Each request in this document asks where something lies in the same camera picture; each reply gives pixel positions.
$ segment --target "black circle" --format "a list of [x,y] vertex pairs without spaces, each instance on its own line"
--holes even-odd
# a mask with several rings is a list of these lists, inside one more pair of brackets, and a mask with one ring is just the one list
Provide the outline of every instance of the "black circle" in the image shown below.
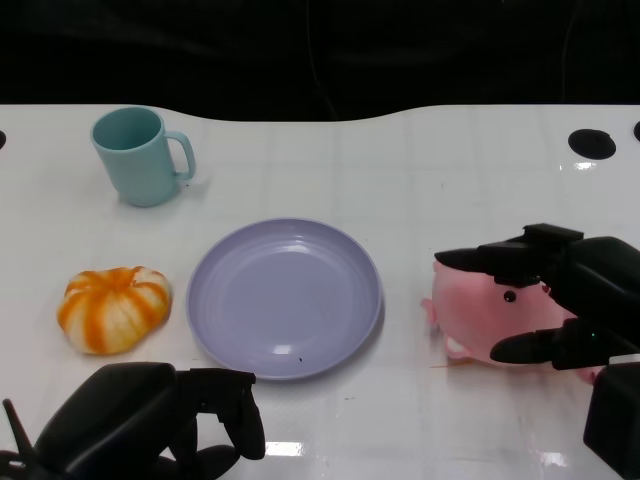
[[569,135],[569,146],[578,155],[589,160],[604,160],[616,153],[616,144],[602,130],[576,130]]

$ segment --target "pumpkin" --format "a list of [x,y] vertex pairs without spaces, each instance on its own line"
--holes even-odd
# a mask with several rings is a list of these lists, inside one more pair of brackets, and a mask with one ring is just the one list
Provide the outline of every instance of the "pumpkin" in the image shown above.
[[164,322],[171,307],[167,279],[145,267],[86,271],[71,279],[58,324],[81,352],[124,352]]

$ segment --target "tabletop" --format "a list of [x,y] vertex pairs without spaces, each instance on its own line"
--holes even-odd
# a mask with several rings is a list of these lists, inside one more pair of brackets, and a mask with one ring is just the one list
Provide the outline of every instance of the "tabletop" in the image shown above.
[[[234,123],[156,109],[191,139],[198,172],[148,209],[118,201],[90,143],[94,121],[114,108],[0,106],[0,396],[13,400],[32,440],[104,364],[213,366],[187,324],[193,269],[243,225],[305,217],[369,252],[385,319],[338,368],[259,381],[267,456],[241,459],[224,478],[618,478],[582,443],[590,386],[571,372],[449,365],[420,301],[434,252],[512,237],[529,223],[639,247],[636,107],[448,106],[344,123]],[[617,153],[577,156],[567,138],[580,128],[611,134]],[[166,325],[123,355],[76,353],[55,319],[69,278],[135,265],[171,282]],[[228,441],[215,417],[199,423],[200,448]],[[0,424],[0,449],[15,449]]]

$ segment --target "mug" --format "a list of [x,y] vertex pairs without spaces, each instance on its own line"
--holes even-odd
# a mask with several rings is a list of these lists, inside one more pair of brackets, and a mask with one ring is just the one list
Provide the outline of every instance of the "mug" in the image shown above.
[[[167,139],[182,144],[189,171],[177,173]],[[162,117],[144,107],[107,113],[91,129],[91,141],[111,183],[123,200],[137,207],[152,207],[178,191],[178,180],[196,172],[193,148],[186,135],[166,132]]]

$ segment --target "plate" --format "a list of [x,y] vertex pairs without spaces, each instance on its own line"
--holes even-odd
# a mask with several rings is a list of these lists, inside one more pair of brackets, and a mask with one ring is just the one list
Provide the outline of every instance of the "plate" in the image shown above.
[[328,370],[373,330],[382,286],[373,261],[323,223],[275,219],[216,244],[193,272],[187,318],[216,362],[258,378]]

